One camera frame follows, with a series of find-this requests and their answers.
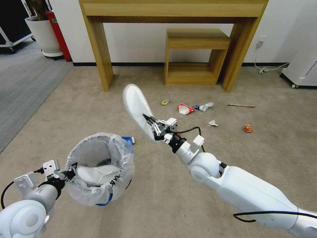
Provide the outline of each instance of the white plant pot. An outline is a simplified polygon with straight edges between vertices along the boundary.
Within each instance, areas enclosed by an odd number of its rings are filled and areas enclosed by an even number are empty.
[[[42,53],[48,57],[63,55],[50,21],[37,21],[36,19],[37,17],[29,17],[26,18],[25,21],[36,39],[36,42],[42,49]]]

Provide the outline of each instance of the trash bag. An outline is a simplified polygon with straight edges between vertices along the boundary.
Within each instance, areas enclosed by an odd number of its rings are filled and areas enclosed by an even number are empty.
[[[118,174],[103,184],[91,184],[83,180],[75,171],[76,176],[66,187],[70,196],[85,206],[105,206],[117,200],[130,185],[134,176],[133,146],[120,136],[110,133],[97,133],[81,140],[69,153],[65,169],[78,163],[85,167],[104,165],[117,166]]]

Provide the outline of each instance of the wooden table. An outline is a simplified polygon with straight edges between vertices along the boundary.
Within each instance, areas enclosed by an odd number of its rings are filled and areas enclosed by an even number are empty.
[[[105,92],[113,71],[103,22],[233,23],[219,77],[225,90],[231,92],[267,3],[268,0],[79,0]]]

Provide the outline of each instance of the white appliance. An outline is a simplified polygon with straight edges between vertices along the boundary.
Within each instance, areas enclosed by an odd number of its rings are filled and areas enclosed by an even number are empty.
[[[317,86],[317,41],[307,40],[299,48],[289,66],[282,70],[282,78],[289,79],[292,88]]]

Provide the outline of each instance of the stick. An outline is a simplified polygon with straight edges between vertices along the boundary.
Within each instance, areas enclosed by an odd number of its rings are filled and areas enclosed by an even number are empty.
[[[228,106],[255,107],[251,105],[240,105],[240,104],[228,104]]]

